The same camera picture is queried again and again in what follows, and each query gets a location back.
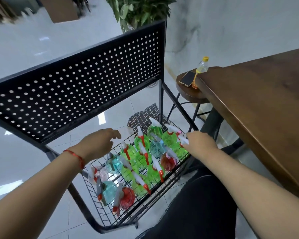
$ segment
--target left arm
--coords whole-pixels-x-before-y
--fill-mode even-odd
[[[87,164],[110,152],[117,130],[99,130],[69,148]],[[37,238],[44,229],[65,190],[81,171],[80,161],[63,152],[50,164],[0,200],[0,239]]]

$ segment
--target wooden table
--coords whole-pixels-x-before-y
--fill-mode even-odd
[[[217,112],[299,197],[299,49],[198,77],[197,86]]]

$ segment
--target right arm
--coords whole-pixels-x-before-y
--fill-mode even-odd
[[[228,156],[206,133],[187,137],[184,148],[219,178],[262,239],[299,239],[298,197]]]

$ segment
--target background person's leg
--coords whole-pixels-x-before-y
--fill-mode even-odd
[[[235,238],[237,205],[207,168],[185,184],[159,223],[138,238]]]

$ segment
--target red string bracelet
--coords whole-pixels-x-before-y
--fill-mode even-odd
[[[71,150],[65,149],[64,152],[69,152],[71,153],[73,156],[76,156],[79,160],[80,160],[80,167],[83,170],[84,169],[84,162],[83,162],[83,158],[79,155],[77,155],[76,153],[72,152]]]

